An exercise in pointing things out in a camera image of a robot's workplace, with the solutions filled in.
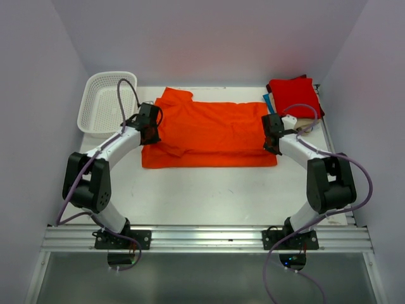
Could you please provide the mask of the orange t shirt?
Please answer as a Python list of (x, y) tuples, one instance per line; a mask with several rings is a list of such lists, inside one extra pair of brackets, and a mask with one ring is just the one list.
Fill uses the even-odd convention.
[(201, 102), (167, 87), (155, 101), (163, 110), (160, 142), (142, 149), (143, 168), (274, 167), (263, 149), (263, 102)]

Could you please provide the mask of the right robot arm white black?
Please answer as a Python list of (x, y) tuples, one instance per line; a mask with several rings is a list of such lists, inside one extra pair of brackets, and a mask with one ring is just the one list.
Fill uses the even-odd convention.
[(304, 242), (304, 233), (313, 229), (315, 220), (323, 220), (328, 212), (341, 210), (357, 198), (346, 155), (333, 155), (308, 143), (296, 130), (287, 128), (293, 120), (277, 114), (261, 117), (264, 149), (273, 155), (288, 156), (306, 169), (306, 202), (283, 225), (283, 244), (292, 249)]

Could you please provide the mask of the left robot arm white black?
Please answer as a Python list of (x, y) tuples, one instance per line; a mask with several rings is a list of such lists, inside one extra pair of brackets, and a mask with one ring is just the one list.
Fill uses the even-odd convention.
[(158, 127), (162, 121), (159, 106), (142, 103), (139, 112), (125, 120), (109, 139), (68, 158), (62, 190), (65, 204), (89, 213), (97, 224), (111, 231), (109, 241), (119, 249), (131, 243), (132, 234), (126, 229), (128, 220), (111, 202), (111, 169), (139, 146), (160, 142)]

